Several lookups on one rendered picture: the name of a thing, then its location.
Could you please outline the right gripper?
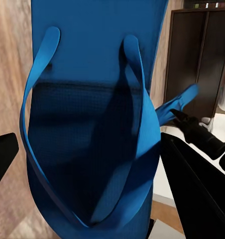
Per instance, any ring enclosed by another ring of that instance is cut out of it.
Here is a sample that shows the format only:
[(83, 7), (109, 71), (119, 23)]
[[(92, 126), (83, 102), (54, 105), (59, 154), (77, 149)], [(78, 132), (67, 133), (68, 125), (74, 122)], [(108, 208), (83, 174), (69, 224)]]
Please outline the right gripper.
[(189, 115), (175, 109), (170, 110), (176, 119), (173, 122), (184, 133), (185, 142), (192, 143), (202, 151), (205, 143), (215, 137), (211, 132), (199, 125), (199, 119), (195, 116), (190, 118)]

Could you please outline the sandal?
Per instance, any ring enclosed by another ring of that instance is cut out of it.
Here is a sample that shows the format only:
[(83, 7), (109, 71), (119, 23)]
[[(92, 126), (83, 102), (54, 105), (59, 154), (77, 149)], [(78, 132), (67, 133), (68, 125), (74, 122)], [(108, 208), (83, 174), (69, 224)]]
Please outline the sandal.
[(20, 134), (33, 199), (61, 239), (146, 239), (161, 151), (150, 91), (168, 1), (31, 0)]
[(182, 108), (193, 100), (199, 93), (199, 86), (195, 83), (190, 84), (184, 91), (177, 95), (172, 100), (157, 108), (156, 115), (159, 121), (159, 126), (163, 126), (169, 120), (176, 119), (171, 109), (182, 112)]

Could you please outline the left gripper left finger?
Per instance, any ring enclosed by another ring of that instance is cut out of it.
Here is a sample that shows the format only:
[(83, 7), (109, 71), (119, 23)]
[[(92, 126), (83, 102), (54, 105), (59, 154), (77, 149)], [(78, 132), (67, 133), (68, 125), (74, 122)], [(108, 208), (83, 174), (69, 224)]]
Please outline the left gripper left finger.
[(0, 135), (0, 181), (18, 152), (18, 140), (14, 132)]

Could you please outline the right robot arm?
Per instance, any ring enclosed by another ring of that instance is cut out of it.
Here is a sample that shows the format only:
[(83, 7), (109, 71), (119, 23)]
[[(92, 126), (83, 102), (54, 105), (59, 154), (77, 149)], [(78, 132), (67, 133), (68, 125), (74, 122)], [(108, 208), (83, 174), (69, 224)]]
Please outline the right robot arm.
[[(170, 110), (176, 119), (173, 122), (184, 133), (185, 142), (192, 143), (213, 161), (225, 152), (225, 143), (216, 138), (213, 132), (213, 118), (203, 118), (201, 122), (195, 116), (189, 115), (175, 109)], [(225, 171), (225, 154), (219, 160), (219, 165)]]

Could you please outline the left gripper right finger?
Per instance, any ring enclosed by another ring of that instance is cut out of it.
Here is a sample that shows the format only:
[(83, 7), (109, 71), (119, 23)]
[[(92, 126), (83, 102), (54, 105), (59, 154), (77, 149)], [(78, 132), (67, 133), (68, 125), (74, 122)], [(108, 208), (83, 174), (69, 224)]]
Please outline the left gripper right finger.
[(165, 132), (160, 157), (186, 239), (225, 239), (225, 174)]

